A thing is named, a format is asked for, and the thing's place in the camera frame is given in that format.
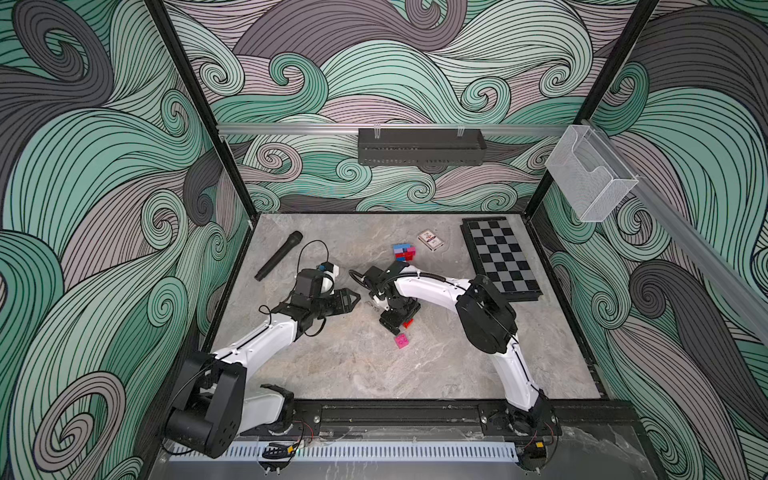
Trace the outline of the aluminium rail back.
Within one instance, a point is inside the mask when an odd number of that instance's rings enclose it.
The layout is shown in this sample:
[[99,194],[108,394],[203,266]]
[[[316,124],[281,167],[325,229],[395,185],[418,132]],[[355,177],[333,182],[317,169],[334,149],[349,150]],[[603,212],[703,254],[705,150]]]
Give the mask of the aluminium rail back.
[[562,135],[569,127],[562,125],[516,124],[375,124],[375,123],[219,123],[220,135],[353,135],[361,129],[371,129],[376,135],[383,130],[448,130],[461,136],[468,129],[480,130],[489,136],[546,137]]

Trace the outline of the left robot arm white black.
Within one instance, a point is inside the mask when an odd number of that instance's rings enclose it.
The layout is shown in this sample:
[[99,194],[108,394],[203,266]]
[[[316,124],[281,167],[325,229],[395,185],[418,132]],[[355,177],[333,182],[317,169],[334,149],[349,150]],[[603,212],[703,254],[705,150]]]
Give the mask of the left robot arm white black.
[[348,288],[318,297],[294,295],[267,311],[265,326],[214,353],[189,356],[174,386],[164,437],[189,453],[217,458],[246,431],[265,428],[278,435],[291,431],[294,394],[263,384],[248,398],[247,382],[316,320],[350,313],[359,301],[360,295]]

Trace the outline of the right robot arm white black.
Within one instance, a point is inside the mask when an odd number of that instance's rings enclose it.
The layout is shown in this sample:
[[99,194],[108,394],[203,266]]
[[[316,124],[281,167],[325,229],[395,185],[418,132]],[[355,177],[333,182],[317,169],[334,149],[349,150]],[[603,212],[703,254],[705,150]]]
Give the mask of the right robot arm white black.
[[422,302],[456,314],[468,342],[493,363],[513,429],[527,434],[555,429],[549,398],[535,382],[522,353],[517,314],[488,278],[443,277],[395,262],[366,285],[384,309],[381,319],[385,322],[402,325],[414,317]]

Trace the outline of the playing card box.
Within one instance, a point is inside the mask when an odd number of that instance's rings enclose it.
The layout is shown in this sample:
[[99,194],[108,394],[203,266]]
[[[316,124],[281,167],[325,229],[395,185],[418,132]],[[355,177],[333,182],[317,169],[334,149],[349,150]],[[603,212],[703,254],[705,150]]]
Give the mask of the playing card box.
[[445,242],[431,230],[421,232],[418,235],[418,240],[430,251],[438,251],[445,245]]

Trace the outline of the aluminium rail right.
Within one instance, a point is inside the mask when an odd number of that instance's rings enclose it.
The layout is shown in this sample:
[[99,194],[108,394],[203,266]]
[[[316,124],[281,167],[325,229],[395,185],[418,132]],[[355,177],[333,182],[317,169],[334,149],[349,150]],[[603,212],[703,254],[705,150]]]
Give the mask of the aluminium rail right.
[[666,197],[658,192],[650,177],[635,171],[602,129],[590,120],[582,120],[581,124],[588,126],[606,145],[609,151],[606,160],[609,164],[621,163],[638,180],[638,184],[633,188],[635,196],[648,207],[650,214],[710,280],[753,334],[760,338],[762,343],[767,344],[767,302],[762,300],[677,209],[667,203]]

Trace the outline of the clear plastic wall bin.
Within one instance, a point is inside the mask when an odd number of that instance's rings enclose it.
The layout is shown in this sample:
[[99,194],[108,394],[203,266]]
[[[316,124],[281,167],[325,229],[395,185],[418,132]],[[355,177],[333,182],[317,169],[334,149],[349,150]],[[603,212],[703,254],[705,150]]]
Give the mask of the clear plastic wall bin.
[[638,178],[610,139],[591,125],[566,128],[545,163],[578,220],[605,220]]

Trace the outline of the aluminium rail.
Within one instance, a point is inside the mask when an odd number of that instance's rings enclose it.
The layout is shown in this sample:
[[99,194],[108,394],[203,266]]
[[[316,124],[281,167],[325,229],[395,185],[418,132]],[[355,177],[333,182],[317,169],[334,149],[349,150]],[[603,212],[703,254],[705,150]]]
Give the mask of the aluminium rail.
[[635,196],[648,207],[650,214],[710,280],[753,334],[760,338],[762,343],[767,344],[767,302],[762,300],[677,209],[667,203],[666,197],[658,192],[650,177],[635,171],[602,129],[590,120],[582,120],[581,124],[588,126],[606,145],[609,151],[606,160],[609,164],[621,163],[638,180],[638,184],[633,188]]
[[376,135],[383,130],[448,130],[461,136],[468,129],[480,130],[489,136],[546,137],[562,135],[569,127],[562,125],[516,124],[375,124],[375,123],[219,123],[220,135],[353,135],[361,129],[371,129]]

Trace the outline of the black wall tray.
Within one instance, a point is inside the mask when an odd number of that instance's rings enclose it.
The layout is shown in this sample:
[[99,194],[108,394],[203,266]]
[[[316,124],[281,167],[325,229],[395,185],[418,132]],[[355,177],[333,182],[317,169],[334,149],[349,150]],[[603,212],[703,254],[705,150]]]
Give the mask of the black wall tray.
[[361,129],[357,155],[365,166],[448,167],[477,166],[488,147],[480,130],[468,129],[461,136],[448,130],[383,130],[379,135]]

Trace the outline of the black microphone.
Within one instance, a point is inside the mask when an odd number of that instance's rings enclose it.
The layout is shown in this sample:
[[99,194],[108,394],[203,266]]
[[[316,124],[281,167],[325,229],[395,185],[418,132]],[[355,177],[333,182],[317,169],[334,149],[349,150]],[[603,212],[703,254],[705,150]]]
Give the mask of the black microphone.
[[254,278],[257,281],[264,280],[269,273],[303,240],[303,234],[300,231],[290,233],[285,242],[272,254],[269,259],[261,266]]

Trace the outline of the black grey chessboard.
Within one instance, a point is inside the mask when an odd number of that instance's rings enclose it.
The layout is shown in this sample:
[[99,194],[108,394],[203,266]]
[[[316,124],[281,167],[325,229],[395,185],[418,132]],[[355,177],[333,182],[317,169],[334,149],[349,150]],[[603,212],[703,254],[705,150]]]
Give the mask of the black grey chessboard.
[[542,290],[506,217],[464,218],[460,230],[474,271],[509,302],[537,301]]

